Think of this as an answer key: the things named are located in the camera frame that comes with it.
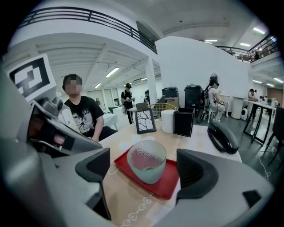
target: black cap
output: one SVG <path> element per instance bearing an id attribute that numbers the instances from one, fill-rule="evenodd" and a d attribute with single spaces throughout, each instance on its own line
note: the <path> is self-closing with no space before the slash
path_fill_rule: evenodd
<path id="1" fill-rule="evenodd" d="M 128 89 L 130 89 L 130 88 L 131 88 L 131 84 L 130 84 L 130 83 L 127 83 L 127 84 L 125 85 L 125 87 L 127 87 Z"/>

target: standing woman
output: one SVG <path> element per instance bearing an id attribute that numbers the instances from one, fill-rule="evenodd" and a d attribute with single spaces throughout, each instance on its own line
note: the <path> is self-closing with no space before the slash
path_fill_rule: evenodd
<path id="1" fill-rule="evenodd" d="M 129 109 L 133 108 L 132 100 L 134 99 L 132 97 L 132 93 L 130 91 L 131 85 L 127 83 L 125 85 L 125 90 L 121 93 L 121 103 L 124 104 L 126 108 L 126 113 L 128 116 L 129 124 L 132 124 L 132 115 L 133 112 L 129 111 Z"/>
<path id="2" fill-rule="evenodd" d="M 103 111 L 96 101 L 81 95 L 81 77 L 76 74 L 65 76 L 62 88 L 69 96 L 65 105 L 70 108 L 77 129 L 81 134 L 99 142 L 117 132 L 108 126 L 103 126 Z"/>
<path id="3" fill-rule="evenodd" d="M 99 101 L 99 98 L 96 98 L 96 103 L 98 104 L 98 106 L 103 109 L 101 102 Z"/>

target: graphic print t-shirt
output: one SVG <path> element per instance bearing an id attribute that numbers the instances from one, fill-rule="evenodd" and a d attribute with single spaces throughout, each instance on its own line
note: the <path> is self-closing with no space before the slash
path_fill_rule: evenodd
<path id="1" fill-rule="evenodd" d="M 90 97 L 81 96 L 81 101 L 78 105 L 73 104 L 69 99 L 64 104 L 70 108 L 80 133 L 86 137 L 92 137 L 96 119 L 103 115 L 103 111 L 96 101 Z M 82 112 L 83 118 L 77 115 L 76 112 L 78 111 Z"/>

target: frosted glass cup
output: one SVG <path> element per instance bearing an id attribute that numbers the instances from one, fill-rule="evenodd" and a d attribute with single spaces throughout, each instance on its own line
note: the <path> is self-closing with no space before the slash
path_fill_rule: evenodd
<path id="1" fill-rule="evenodd" d="M 154 184 L 163 175 L 166 149 L 156 141 L 141 141 L 128 151 L 127 162 L 140 180 Z"/>

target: ceiling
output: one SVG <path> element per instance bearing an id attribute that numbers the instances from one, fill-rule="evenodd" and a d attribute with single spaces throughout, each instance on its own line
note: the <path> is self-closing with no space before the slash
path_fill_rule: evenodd
<path id="1" fill-rule="evenodd" d="M 146 56 L 141 52 L 79 33 L 45 35 L 19 43 L 6 54 L 4 68 L 9 70 L 40 54 L 47 54 L 57 91 L 61 93 L 64 93 L 64 76 L 73 73 L 82 77 L 83 90 L 95 90 L 98 83 L 102 84 L 98 89 L 122 87 L 127 82 L 140 82 L 139 79 L 146 77 Z M 119 70 L 106 78 L 115 67 Z M 154 63 L 153 67 L 155 76 L 159 77 L 158 64 Z"/>
<path id="2" fill-rule="evenodd" d="M 174 35 L 197 40 L 217 39 L 214 45 L 244 48 L 240 46 L 241 42 L 252 47 L 264 38 L 264 35 L 252 31 L 254 27 L 267 31 L 256 15 L 237 0 L 115 2 L 153 21 L 164 36 Z"/>

